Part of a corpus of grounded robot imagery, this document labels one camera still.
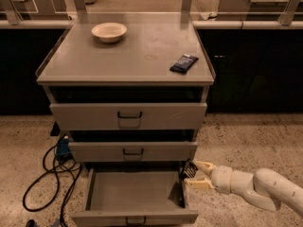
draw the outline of black handle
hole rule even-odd
[[[144,217],[143,222],[140,222],[140,223],[130,223],[128,218],[126,218],[125,220],[126,220],[127,226],[142,226],[142,225],[145,225],[145,223],[146,223],[146,217]]]
[[[132,118],[140,118],[140,117],[142,117],[142,111],[140,111],[140,113],[139,113],[139,115],[135,115],[135,116],[122,116],[121,115],[121,112],[118,112],[117,113],[117,117],[118,118],[124,118],[124,119],[132,119]]]
[[[126,149],[123,149],[123,155],[143,155],[144,149],[142,148],[138,153],[127,153]]]

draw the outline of terrazzo floor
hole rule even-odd
[[[53,123],[50,115],[0,116],[0,226],[26,226],[31,218],[40,227],[59,226],[62,196],[71,183],[68,174],[60,177],[59,197],[45,210],[31,213],[22,204],[29,185],[45,172],[46,151],[57,142],[50,136]],[[197,160],[247,172],[268,167],[303,186],[303,114],[208,114],[198,143]],[[82,172],[65,208],[70,227],[76,226],[70,214],[81,211],[86,184]],[[28,205],[41,206],[55,189],[54,177],[45,178],[28,195]],[[303,226],[303,218],[284,204],[277,212],[263,211],[239,196],[215,190],[189,189],[188,203],[199,217],[187,227]]]

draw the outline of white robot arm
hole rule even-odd
[[[210,178],[219,193],[239,195],[248,203],[269,211],[279,210],[283,202],[303,218],[303,188],[271,169],[260,168],[252,174],[206,162],[194,161],[193,164]],[[186,183],[197,182],[186,179]]]

